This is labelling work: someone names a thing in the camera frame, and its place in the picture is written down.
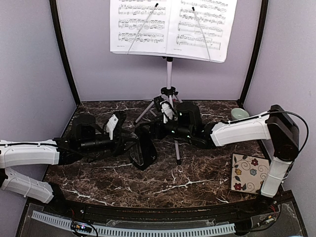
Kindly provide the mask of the white music stand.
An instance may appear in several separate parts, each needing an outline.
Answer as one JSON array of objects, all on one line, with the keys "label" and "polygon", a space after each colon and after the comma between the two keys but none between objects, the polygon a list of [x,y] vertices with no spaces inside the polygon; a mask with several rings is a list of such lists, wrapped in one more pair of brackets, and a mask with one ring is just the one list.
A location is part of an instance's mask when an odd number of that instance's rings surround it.
[{"label": "white music stand", "polygon": [[174,57],[224,63],[237,1],[112,0],[110,51],[116,54],[167,58],[169,99]]}]

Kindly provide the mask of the black metronome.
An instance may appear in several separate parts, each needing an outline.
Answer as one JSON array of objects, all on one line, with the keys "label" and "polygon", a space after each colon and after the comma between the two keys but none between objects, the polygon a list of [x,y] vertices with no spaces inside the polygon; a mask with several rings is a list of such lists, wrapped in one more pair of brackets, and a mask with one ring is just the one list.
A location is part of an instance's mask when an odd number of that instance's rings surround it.
[{"label": "black metronome", "polygon": [[141,171],[146,170],[158,158],[149,128],[149,122],[140,123],[135,127],[134,132],[130,134],[134,145],[130,148],[129,159]]}]

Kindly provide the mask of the sheet music page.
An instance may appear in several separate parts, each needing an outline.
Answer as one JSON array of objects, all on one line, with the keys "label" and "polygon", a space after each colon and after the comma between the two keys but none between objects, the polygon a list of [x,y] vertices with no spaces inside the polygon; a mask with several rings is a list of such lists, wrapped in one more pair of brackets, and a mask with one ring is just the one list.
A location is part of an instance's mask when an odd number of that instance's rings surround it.
[{"label": "sheet music page", "polygon": [[110,52],[164,55],[170,0],[110,1]]},{"label": "sheet music page", "polygon": [[166,54],[224,63],[236,0],[172,0]]}]

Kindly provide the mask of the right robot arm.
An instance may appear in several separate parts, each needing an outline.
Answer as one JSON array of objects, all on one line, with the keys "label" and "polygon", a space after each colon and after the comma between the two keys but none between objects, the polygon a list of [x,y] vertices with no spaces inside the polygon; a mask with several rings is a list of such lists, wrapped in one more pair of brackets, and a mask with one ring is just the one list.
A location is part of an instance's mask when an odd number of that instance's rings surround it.
[{"label": "right robot arm", "polygon": [[163,117],[150,125],[154,139],[172,136],[200,149],[213,149],[227,144],[252,140],[271,140],[274,154],[267,177],[261,187],[261,195],[253,201],[252,210],[263,214],[271,206],[271,199],[277,194],[286,174],[303,145],[299,144],[299,128],[291,119],[292,112],[273,105],[263,113],[233,121],[202,123],[199,107],[183,102],[172,108],[170,103],[160,104]]}]

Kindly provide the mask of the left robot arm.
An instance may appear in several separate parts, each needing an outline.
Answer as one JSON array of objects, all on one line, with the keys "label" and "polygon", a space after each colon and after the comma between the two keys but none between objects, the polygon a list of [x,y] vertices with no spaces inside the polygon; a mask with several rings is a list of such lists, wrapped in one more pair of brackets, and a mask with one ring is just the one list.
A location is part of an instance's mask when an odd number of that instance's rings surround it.
[{"label": "left robot arm", "polygon": [[42,182],[23,175],[14,166],[47,164],[69,165],[83,158],[95,160],[93,154],[107,152],[120,155],[125,150],[122,126],[126,120],[123,111],[114,112],[99,126],[96,118],[83,114],[73,120],[71,133],[65,138],[38,142],[0,142],[0,188],[23,197],[33,198],[50,207],[59,215],[66,215],[70,205],[64,200],[59,185]]}]

